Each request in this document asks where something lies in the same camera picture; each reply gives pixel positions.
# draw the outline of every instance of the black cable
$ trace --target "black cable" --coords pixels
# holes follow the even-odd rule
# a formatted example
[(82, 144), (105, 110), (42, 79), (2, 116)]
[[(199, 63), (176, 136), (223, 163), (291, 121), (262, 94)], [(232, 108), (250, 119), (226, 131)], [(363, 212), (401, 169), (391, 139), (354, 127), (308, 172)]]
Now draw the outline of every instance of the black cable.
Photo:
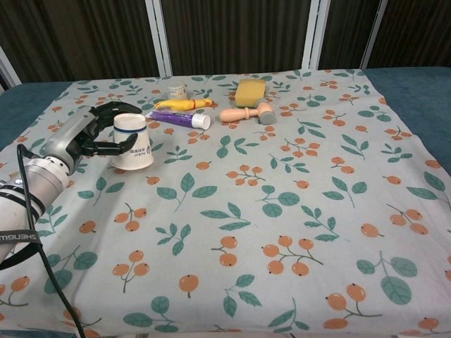
[[(17, 145), (17, 160), (19, 163), (19, 171), (20, 176), (22, 178), (23, 183), (23, 191), (25, 196), (25, 206), (27, 209), (27, 220), (28, 225), (30, 229), (35, 230), (35, 224), (33, 222), (32, 218), (32, 212), (31, 212), (31, 202), (30, 202), (30, 190), (28, 189), (28, 180), (27, 180), (27, 174), (25, 172), (25, 166), (23, 165), (23, 152), (28, 152), (27, 148), (23, 144)], [(49, 264), (49, 260), (47, 259), (46, 254), (44, 253), (44, 249), (42, 248), (42, 245), (38, 245), (38, 252), (41, 256), (42, 262), (44, 264), (45, 270), (47, 271), (47, 275), (49, 276), (49, 279), (51, 283), (53, 284), (56, 293), (58, 294), (59, 298), (64, 303), (64, 306), (66, 307), (67, 311), (70, 313), (70, 316), (73, 319), (73, 322), (75, 323), (75, 326), (77, 327), (78, 334), (81, 338), (85, 338), (85, 332), (83, 331), (82, 324), (80, 323), (80, 320), (77, 317), (77, 313), (74, 311), (73, 307), (67, 300), (66, 296), (63, 293), (63, 290), (61, 290), (58, 281), (55, 278), (54, 272), (51, 269), (51, 266)]]

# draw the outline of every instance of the white paper cup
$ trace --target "white paper cup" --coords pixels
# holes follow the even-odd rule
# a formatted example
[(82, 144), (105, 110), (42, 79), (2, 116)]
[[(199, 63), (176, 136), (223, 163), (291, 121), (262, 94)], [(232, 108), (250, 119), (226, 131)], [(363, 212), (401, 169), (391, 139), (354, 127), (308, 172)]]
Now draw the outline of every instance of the white paper cup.
[(138, 138), (131, 150), (114, 156), (111, 164), (124, 170), (145, 168), (154, 162), (149, 142), (146, 118), (140, 114), (119, 114), (114, 118), (113, 138), (115, 143), (125, 141), (131, 134), (137, 133)]

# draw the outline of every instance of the white pole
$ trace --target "white pole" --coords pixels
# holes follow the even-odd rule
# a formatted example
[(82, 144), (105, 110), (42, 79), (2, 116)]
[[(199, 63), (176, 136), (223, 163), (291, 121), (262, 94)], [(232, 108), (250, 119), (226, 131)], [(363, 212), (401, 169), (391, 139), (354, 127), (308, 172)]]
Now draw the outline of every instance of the white pole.
[(160, 38), (161, 52), (163, 54), (164, 69), (166, 76), (172, 76), (171, 55), (169, 54), (168, 37), (166, 35), (166, 27), (164, 25), (163, 10), (161, 9), (161, 0), (153, 0), (156, 25)]
[(308, 68), (310, 65), (311, 47), (315, 33), (316, 17), (318, 16), (319, 0), (311, 0), (309, 22), (307, 23), (307, 32), (305, 34), (304, 54), (302, 55), (301, 68)]
[(145, 3), (146, 3), (147, 17), (149, 19), (149, 24), (150, 24), (150, 32), (152, 34), (152, 41), (154, 42), (154, 50), (155, 50), (156, 64), (158, 65), (158, 72), (159, 72), (160, 76), (166, 76), (166, 72), (164, 70), (163, 53), (161, 52), (158, 28), (156, 26), (154, 5), (152, 4), (152, 0), (145, 0)]
[(319, 3), (318, 20), (316, 21), (313, 48), (311, 51), (310, 66), (311, 69), (318, 69), (321, 49), (323, 48), (324, 32), (326, 31), (327, 17), (329, 14), (330, 0), (321, 0)]
[(19, 77), (16, 71), (6, 57), (5, 52), (0, 46), (0, 76), (5, 80), (6, 85), (10, 88), (21, 85)]
[(364, 55), (362, 56), (362, 61), (360, 63), (360, 69), (366, 69), (368, 66), (369, 58), (371, 57), (371, 52), (373, 51), (374, 42), (378, 36), (379, 27), (381, 26), (383, 14), (385, 13), (385, 7), (387, 7), (388, 0), (380, 0), (378, 12), (374, 19), (373, 28), (371, 29), (371, 35), (366, 43), (366, 48)]

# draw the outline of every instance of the jar lid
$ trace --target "jar lid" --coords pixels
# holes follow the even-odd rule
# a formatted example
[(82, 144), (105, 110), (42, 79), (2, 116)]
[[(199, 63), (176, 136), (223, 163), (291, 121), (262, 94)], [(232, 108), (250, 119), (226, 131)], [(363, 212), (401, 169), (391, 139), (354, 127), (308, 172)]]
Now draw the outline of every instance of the jar lid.
[(182, 89), (182, 88), (185, 88), (185, 83), (183, 83), (181, 81), (171, 81), (168, 84), (169, 90), (178, 90), (178, 89)]

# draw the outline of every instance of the toy hammer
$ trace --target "toy hammer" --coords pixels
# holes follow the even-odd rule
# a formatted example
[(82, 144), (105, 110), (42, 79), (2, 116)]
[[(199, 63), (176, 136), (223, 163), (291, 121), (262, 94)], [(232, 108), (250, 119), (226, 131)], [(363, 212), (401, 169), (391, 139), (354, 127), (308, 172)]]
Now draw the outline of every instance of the toy hammer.
[(229, 108), (224, 109), (219, 114), (219, 118), (223, 122), (233, 122), (242, 120), (243, 118), (247, 120), (251, 116), (258, 116), (262, 125), (271, 125), (276, 122), (276, 116), (271, 106), (265, 101), (260, 101), (256, 109), (249, 109), (247, 107), (243, 109)]

